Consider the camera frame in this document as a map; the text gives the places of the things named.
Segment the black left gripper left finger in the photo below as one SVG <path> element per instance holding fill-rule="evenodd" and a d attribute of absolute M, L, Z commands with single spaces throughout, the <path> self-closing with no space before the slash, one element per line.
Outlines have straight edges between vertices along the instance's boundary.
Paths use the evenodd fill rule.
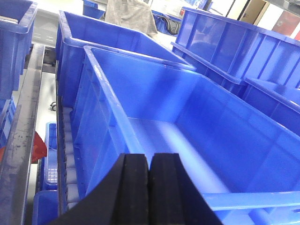
<path fill-rule="evenodd" d="M 147 225 L 148 164 L 143 154 L 121 154 L 103 180 L 52 225 Z"/>

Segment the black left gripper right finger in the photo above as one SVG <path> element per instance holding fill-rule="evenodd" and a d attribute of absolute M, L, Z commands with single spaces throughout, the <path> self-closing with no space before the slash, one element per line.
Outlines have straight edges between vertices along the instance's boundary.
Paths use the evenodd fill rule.
<path fill-rule="evenodd" d="M 184 169 L 179 154 L 156 153 L 150 166 L 151 225 L 220 225 Z"/>

